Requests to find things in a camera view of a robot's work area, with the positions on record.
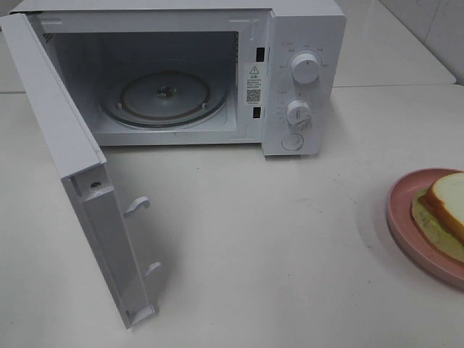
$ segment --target white knob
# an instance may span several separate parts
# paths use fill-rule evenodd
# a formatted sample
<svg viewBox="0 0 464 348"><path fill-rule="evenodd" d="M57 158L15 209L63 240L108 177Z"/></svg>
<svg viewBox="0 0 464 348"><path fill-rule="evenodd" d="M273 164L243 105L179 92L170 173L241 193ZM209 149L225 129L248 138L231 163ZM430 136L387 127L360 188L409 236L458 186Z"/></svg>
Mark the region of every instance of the white knob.
<svg viewBox="0 0 464 348"><path fill-rule="evenodd" d="M300 125L311 120L310 105L304 100L294 100L287 105L287 121L289 125Z"/></svg>
<svg viewBox="0 0 464 348"><path fill-rule="evenodd" d="M291 62L293 79L298 83L311 83L319 76L320 60L313 53L301 53Z"/></svg>

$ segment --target pink plate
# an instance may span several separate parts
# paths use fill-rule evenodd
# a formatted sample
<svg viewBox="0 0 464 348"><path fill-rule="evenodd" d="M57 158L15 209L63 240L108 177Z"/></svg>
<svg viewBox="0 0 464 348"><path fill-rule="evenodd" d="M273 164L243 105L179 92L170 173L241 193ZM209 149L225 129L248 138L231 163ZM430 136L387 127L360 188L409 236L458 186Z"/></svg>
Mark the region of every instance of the pink plate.
<svg viewBox="0 0 464 348"><path fill-rule="evenodd" d="M443 176L458 173L453 169L423 169L400 178L389 194L386 218L391 234L400 248L423 269L464 289L464 264L441 253L424 237L411 215L414 195Z"/></svg>

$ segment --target control panel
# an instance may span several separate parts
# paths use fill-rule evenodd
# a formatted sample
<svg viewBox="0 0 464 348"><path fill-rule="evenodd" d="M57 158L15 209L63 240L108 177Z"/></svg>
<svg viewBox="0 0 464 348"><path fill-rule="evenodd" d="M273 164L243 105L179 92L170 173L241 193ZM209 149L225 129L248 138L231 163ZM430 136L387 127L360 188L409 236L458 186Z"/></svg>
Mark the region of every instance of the control panel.
<svg viewBox="0 0 464 348"><path fill-rule="evenodd" d="M346 20L342 15L273 20L263 151L315 154L322 142L324 105L331 95Z"/></svg>

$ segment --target qr code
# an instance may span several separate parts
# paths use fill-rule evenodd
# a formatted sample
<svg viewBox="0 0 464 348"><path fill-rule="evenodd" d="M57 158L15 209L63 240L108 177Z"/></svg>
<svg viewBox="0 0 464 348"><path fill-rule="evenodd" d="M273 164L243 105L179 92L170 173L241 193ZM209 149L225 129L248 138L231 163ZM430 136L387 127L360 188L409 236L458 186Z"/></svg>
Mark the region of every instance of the qr code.
<svg viewBox="0 0 464 348"><path fill-rule="evenodd" d="M260 89L248 89L246 90L246 102L247 103L259 103L261 100Z"/></svg>

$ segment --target sandwich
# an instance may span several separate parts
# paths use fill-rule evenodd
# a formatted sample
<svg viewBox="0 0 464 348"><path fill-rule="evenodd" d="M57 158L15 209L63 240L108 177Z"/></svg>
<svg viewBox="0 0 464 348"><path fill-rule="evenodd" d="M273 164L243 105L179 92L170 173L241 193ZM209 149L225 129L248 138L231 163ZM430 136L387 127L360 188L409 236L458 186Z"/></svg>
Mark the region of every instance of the sandwich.
<svg viewBox="0 0 464 348"><path fill-rule="evenodd" d="M436 249L464 263L464 173L446 175L419 191L412 214Z"/></svg>

